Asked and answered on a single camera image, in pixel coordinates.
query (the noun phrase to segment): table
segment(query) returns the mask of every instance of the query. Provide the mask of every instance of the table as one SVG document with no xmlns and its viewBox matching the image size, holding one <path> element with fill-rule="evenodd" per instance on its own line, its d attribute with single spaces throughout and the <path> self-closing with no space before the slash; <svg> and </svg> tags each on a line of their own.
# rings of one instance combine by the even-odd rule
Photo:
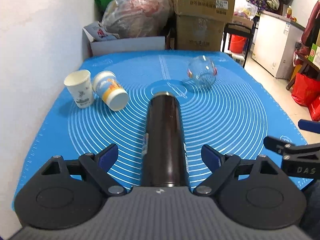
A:
<svg viewBox="0 0 320 240">
<path fill-rule="evenodd" d="M 319 68 L 315 64 L 313 64 L 311 61 L 309 61 L 308 58 L 304 54 L 302 54 L 301 52 L 298 52 L 297 55 L 303 61 L 303 65 L 300 68 L 300 70 L 298 71 L 298 73 L 304 74 L 311 67 L 311 68 L 315 69 L 320 74 Z M 292 78 L 292 80 L 289 82 L 289 84 L 285 88 L 287 90 L 290 90 L 290 88 L 294 85 L 295 82 L 296 82 L 296 77 Z"/>
</svg>

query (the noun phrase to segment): red plastic bag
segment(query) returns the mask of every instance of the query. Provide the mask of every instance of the red plastic bag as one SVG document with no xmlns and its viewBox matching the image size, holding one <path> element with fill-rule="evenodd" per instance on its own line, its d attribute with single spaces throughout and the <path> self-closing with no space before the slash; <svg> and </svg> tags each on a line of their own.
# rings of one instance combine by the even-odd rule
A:
<svg viewBox="0 0 320 240">
<path fill-rule="evenodd" d="M 309 106 L 320 94 L 320 81 L 297 73 L 292 98 L 301 106 Z"/>
<path fill-rule="evenodd" d="M 320 96 L 317 96 L 316 99 L 308 106 L 311 119 L 313 121 L 320 120 Z"/>
</svg>

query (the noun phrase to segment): white paper cup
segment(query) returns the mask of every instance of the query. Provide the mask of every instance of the white paper cup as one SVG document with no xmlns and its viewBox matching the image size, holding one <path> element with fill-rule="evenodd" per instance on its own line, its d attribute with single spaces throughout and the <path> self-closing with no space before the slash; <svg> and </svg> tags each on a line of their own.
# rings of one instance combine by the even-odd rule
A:
<svg viewBox="0 0 320 240">
<path fill-rule="evenodd" d="M 86 108 L 94 101 L 90 76 L 89 70 L 78 70 L 70 73 L 63 82 L 79 108 Z"/>
<path fill-rule="evenodd" d="M 111 71 L 98 73 L 92 81 L 92 87 L 112 111 L 124 109 L 129 101 L 127 92 L 117 82 L 115 74 Z"/>
</svg>

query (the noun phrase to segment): metal screw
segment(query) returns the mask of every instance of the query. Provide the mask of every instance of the metal screw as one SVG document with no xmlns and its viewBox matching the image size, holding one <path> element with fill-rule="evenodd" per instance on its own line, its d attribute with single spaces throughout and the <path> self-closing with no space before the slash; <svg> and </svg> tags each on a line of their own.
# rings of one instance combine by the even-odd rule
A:
<svg viewBox="0 0 320 240">
<path fill-rule="evenodd" d="M 203 195 L 209 194 L 212 191 L 212 189 L 207 186 L 199 186 L 196 188 L 196 190 L 199 194 L 203 194 Z"/>
<path fill-rule="evenodd" d="M 124 191 L 124 188 L 121 186 L 111 186 L 110 188 L 108 188 L 108 191 L 111 194 L 121 194 Z"/>
</svg>

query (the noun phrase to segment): bottle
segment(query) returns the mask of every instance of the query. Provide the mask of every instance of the bottle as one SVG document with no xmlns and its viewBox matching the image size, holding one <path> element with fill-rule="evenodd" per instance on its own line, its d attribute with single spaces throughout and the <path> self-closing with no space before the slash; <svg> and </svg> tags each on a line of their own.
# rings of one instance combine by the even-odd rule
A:
<svg viewBox="0 0 320 240">
<path fill-rule="evenodd" d="M 217 68 L 206 56 L 198 56 L 191 60 L 187 71 L 188 77 L 199 87 L 211 87 L 217 79 Z"/>
<path fill-rule="evenodd" d="M 291 6 L 289 5 L 289 7 L 288 7 L 288 9 L 287 9 L 287 15 L 286 15 L 286 17 L 287 17 L 288 19 L 291 19 L 291 16 L 292 16 L 292 8 L 291 8 Z"/>
</svg>

